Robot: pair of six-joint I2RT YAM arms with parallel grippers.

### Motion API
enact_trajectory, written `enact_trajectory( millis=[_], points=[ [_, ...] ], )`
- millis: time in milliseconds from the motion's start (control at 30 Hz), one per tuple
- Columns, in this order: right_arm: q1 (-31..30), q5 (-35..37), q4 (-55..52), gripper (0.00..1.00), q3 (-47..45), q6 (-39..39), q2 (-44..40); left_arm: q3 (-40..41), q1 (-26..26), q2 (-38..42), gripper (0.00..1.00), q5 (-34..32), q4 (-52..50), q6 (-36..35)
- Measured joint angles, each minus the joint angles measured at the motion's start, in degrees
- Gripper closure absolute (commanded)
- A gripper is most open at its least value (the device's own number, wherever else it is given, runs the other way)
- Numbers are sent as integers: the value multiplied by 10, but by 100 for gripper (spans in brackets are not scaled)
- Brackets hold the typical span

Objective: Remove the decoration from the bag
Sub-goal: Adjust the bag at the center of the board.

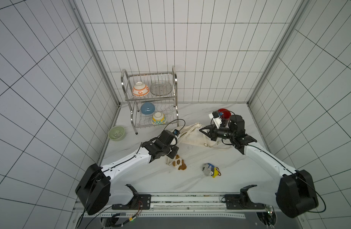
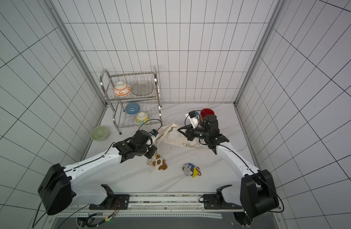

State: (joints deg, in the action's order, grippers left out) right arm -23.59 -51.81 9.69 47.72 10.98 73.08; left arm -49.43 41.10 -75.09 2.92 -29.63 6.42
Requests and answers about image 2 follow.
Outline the brown white plush charm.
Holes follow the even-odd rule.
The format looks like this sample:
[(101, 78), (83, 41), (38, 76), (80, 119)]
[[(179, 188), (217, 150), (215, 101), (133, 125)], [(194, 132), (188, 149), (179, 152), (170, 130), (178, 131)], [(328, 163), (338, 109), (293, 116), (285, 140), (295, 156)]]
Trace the brown white plush charm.
[(155, 153), (150, 165), (158, 170), (166, 170), (168, 168), (166, 161), (158, 153)]

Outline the cream canvas shoulder bag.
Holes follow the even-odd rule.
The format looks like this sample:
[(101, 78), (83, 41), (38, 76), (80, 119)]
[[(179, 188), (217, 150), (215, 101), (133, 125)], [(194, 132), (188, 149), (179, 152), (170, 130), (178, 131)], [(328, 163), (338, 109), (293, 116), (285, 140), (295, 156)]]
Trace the cream canvas shoulder bag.
[[(201, 144), (199, 143), (196, 138), (193, 141), (188, 141), (183, 135), (181, 135), (178, 132), (178, 129), (180, 128), (180, 125), (177, 123), (172, 123), (170, 125), (167, 125), (165, 127), (160, 127), (159, 129), (159, 137), (156, 140), (155, 143), (152, 145), (159, 148), (160, 145), (168, 144), (168, 145), (173, 145), (173, 146), (178, 146), (178, 147), (186, 147), (186, 148), (191, 148), (191, 149), (202, 149)], [(158, 153), (167, 163), (167, 159), (169, 158), (170, 153), (163, 152), (161, 150), (157, 150), (156, 153)], [(147, 165), (150, 165), (152, 159), (154, 156), (147, 161)]]

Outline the yellow grey plush keychain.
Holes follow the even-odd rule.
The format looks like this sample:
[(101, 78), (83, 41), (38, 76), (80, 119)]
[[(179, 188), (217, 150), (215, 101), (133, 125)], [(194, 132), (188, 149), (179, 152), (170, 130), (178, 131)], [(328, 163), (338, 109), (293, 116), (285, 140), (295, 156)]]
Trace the yellow grey plush keychain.
[(193, 165), (192, 163), (186, 163), (182, 166), (182, 171), (185, 176), (189, 176), (192, 178), (199, 177), (202, 175), (200, 168)]

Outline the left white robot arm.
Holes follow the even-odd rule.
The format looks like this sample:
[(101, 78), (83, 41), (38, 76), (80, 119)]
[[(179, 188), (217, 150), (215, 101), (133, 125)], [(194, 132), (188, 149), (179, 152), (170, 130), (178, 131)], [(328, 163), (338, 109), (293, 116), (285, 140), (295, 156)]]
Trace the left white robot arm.
[(113, 191), (104, 183), (99, 188), (87, 187), (88, 178), (135, 156), (151, 159), (157, 150), (158, 136), (157, 130), (137, 130), (132, 137), (112, 143), (106, 151), (89, 159), (67, 166), (59, 163), (51, 166), (38, 188), (46, 213), (56, 215), (74, 205), (111, 207), (115, 200)]

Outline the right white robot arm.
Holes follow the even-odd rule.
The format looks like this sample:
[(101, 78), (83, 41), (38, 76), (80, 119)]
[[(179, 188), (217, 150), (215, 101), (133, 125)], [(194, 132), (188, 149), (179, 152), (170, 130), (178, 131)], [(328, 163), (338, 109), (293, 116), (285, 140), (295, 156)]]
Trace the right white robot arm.
[(280, 205), (273, 177), (267, 170), (248, 162), (220, 132), (218, 120), (214, 114), (200, 116), (197, 111), (186, 114), (191, 122), (178, 129), (188, 141), (195, 139), (207, 146), (214, 154), (221, 157), (235, 172), (240, 184), (236, 187), (224, 185), (217, 188), (215, 194), (202, 196), (205, 209), (230, 210), (242, 209), (249, 218), (265, 212), (277, 212)]

